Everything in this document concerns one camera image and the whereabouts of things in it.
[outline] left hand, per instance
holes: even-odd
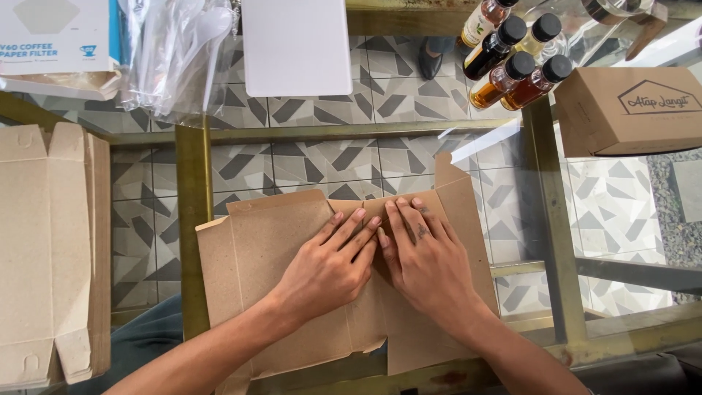
[[[288,311],[299,325],[353,302],[368,282],[378,245],[373,235],[380,217],[372,218],[349,240],[365,216],[365,209],[356,209],[334,233],[343,213],[334,214],[315,237],[303,244],[271,291],[283,311]]]

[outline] foot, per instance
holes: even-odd
[[[426,79],[434,79],[441,68],[443,53],[431,52],[427,49],[427,38],[425,37],[419,46],[419,71]]]

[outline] shoe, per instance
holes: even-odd
[[[441,63],[444,59],[444,54],[432,58],[426,51],[427,37],[424,37],[422,44],[419,46],[419,71],[426,79],[434,79],[441,68]]]

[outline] bottle label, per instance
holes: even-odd
[[[485,19],[480,10],[480,6],[476,8],[468,20],[465,21],[463,26],[463,32],[461,33],[461,38],[465,45],[475,47],[478,45],[480,40],[485,37],[488,33],[495,30],[495,25],[492,22]]]

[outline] bottle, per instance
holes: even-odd
[[[563,55],[555,55],[500,99],[500,103],[509,111],[519,110],[546,95],[554,85],[566,79],[571,71],[573,71],[571,61]]]
[[[510,15],[511,8],[519,0],[484,0],[468,20],[465,21],[461,32],[461,43],[469,48],[475,48],[486,35],[495,30]]]
[[[507,58],[512,46],[527,34],[527,25],[518,17],[511,15],[502,22],[495,32],[486,35],[478,47],[463,62],[463,74],[468,79],[477,81],[496,64]]]
[[[526,37],[515,45],[515,50],[537,56],[543,49],[543,46],[560,32],[561,21],[558,20],[558,17],[551,13],[543,14],[531,26],[531,29],[526,33]]]
[[[535,66],[532,55],[524,51],[516,52],[473,85],[468,93],[470,103],[476,108],[490,107],[510,93],[519,81],[528,77]]]

